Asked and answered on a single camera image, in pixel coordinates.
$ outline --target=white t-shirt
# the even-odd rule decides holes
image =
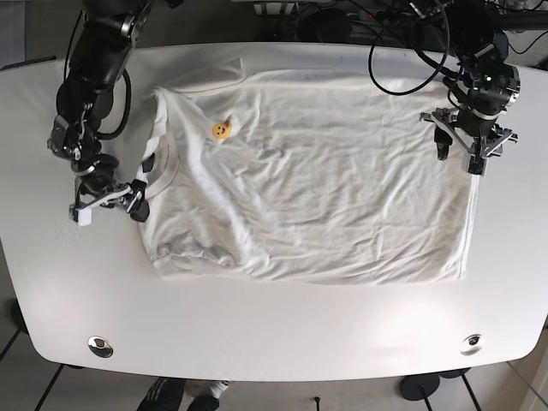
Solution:
[[[363,74],[240,61],[158,88],[143,244],[166,279],[393,284],[465,277],[478,177],[422,111]],[[384,79],[388,88],[416,80]]]

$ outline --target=metal grommet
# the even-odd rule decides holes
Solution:
[[[90,337],[87,346],[97,357],[109,358],[114,353],[112,346],[102,337]]]
[[[467,337],[461,344],[462,355],[474,355],[485,345],[485,339],[480,334]]]

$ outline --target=table surface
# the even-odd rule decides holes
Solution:
[[[138,50],[128,64],[130,124],[112,147],[122,173],[139,162],[146,127],[138,123],[148,118],[141,101],[152,86],[236,57],[248,73],[365,73],[368,50],[272,43]],[[521,96],[500,120],[520,142],[489,161],[467,279],[350,287],[165,282],[124,214],[98,210],[91,226],[73,225],[69,164],[46,148],[60,64],[0,73],[0,236],[34,347],[47,360],[173,377],[312,381],[479,366],[520,358],[536,344],[548,313],[547,74],[521,69]],[[412,51],[396,49],[379,49],[374,67],[385,76],[430,73]],[[485,346],[464,356],[461,344],[473,334],[484,336]],[[108,340],[114,355],[95,356],[91,336]]]

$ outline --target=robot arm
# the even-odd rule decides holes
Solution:
[[[453,103],[455,107],[451,109],[422,113],[420,118],[436,124],[434,141],[439,160],[447,158],[456,141],[468,155],[467,172],[482,176],[486,160],[500,157],[506,141],[518,140],[512,130],[499,127],[497,119],[518,99],[520,77],[517,68],[504,63],[508,38],[502,32],[496,33],[482,2],[455,1],[447,8],[447,16],[461,71],[444,72],[444,84],[449,88],[449,98],[454,96],[458,104]],[[456,128],[470,136],[473,143],[468,145]]]
[[[102,153],[101,140],[112,140],[123,131],[131,105],[131,82],[125,69],[152,0],[85,0],[84,30],[70,58],[70,71],[57,92],[55,118],[48,147],[68,160],[75,176],[74,204],[69,207],[79,225],[91,222],[92,208],[123,209],[139,222],[148,218],[146,184],[139,180],[117,182],[118,160]],[[98,131],[112,109],[115,83],[126,83],[126,107],[113,133]],[[94,200],[84,203],[81,195]]]

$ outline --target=smiley face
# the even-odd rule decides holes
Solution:
[[[217,140],[226,140],[230,137],[231,130],[232,124],[228,120],[226,122],[220,122],[213,126],[213,137]]]

